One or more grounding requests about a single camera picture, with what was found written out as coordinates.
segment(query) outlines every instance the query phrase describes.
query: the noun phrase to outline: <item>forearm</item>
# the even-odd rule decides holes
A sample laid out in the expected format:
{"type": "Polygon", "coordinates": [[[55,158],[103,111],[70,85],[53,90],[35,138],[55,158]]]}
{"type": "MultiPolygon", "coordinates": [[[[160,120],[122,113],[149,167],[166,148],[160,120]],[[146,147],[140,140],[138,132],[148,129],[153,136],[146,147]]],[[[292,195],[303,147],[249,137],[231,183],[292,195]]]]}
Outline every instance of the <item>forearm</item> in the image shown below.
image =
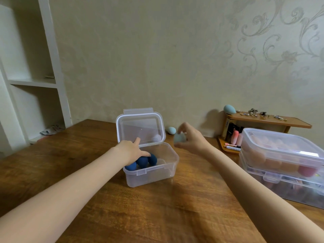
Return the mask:
{"type": "Polygon", "coordinates": [[[122,165],[114,148],[0,218],[0,242],[55,242],[122,165]]]}
{"type": "Polygon", "coordinates": [[[218,169],[268,243],[323,242],[324,231],[321,228],[255,180],[221,151],[209,146],[202,156],[218,169]]]}

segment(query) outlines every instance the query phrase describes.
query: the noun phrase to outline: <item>stacked plastic containers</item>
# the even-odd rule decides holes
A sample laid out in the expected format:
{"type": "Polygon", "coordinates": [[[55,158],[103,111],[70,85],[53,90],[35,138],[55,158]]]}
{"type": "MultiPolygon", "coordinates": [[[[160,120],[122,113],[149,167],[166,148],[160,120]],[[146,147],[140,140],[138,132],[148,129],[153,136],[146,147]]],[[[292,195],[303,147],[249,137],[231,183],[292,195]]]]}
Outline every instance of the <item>stacked plastic containers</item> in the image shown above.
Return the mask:
{"type": "Polygon", "coordinates": [[[282,198],[324,209],[324,151],[296,135],[245,128],[241,167],[282,198]]]}
{"type": "Polygon", "coordinates": [[[153,108],[125,109],[124,114],[116,119],[117,140],[134,141],[141,139],[139,147],[143,151],[152,153],[157,158],[155,166],[126,173],[127,185],[137,187],[147,183],[173,177],[179,156],[173,148],[165,143],[166,138],[162,116],[153,108]]]}

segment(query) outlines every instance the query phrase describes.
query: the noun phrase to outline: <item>wooden table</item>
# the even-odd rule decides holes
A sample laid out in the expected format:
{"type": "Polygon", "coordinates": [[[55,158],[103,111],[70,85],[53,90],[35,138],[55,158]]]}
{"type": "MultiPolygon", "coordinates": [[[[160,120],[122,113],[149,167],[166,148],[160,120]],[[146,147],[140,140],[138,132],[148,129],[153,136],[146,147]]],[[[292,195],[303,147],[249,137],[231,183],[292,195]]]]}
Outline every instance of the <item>wooden table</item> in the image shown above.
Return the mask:
{"type": "MultiPolygon", "coordinates": [[[[216,139],[208,141],[217,146],[216,139]]],[[[173,145],[172,136],[166,142],[173,145]]],[[[116,144],[114,123],[85,120],[3,159],[0,216],[116,144]]],[[[180,162],[173,178],[130,188],[119,171],[57,242],[264,242],[218,172],[175,150],[180,162]]],[[[324,210],[289,203],[324,228],[324,210]]]]}

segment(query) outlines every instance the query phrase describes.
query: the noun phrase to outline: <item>wooden organizer shelf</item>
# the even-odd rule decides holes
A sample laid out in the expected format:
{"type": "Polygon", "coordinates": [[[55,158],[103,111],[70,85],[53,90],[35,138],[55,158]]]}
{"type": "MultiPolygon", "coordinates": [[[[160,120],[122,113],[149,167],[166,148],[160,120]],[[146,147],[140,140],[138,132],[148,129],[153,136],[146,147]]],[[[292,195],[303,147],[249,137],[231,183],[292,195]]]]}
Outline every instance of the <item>wooden organizer shelf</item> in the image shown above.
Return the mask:
{"type": "Polygon", "coordinates": [[[223,130],[222,130],[222,135],[217,136],[217,140],[219,143],[219,146],[221,147],[221,150],[224,153],[227,154],[235,154],[238,155],[238,151],[230,150],[227,149],[225,146],[225,137],[227,133],[227,128],[229,123],[236,123],[237,121],[246,121],[246,122],[256,122],[256,123],[264,123],[264,124],[272,124],[272,125],[281,125],[285,126],[284,133],[288,133],[290,127],[299,127],[299,128],[306,128],[310,129],[312,126],[298,118],[292,118],[292,117],[284,117],[281,116],[282,118],[286,119],[287,121],[279,120],[274,117],[274,115],[267,115],[266,118],[261,118],[261,115],[258,113],[257,117],[251,117],[251,116],[246,116],[246,115],[241,115],[242,113],[247,113],[247,112],[237,112],[235,114],[226,114],[226,119],[224,121],[223,125],[223,130]]]}

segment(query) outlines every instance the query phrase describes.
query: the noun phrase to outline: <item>patterned wallpaper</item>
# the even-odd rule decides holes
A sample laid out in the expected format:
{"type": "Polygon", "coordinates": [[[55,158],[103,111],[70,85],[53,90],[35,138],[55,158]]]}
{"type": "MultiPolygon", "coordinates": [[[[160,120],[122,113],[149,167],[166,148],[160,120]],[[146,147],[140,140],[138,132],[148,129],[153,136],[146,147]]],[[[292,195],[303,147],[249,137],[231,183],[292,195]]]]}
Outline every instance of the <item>patterned wallpaper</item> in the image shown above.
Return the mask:
{"type": "Polygon", "coordinates": [[[223,106],[298,117],[324,147],[324,0],[50,0],[73,123],[153,107],[219,133],[223,106]]]}

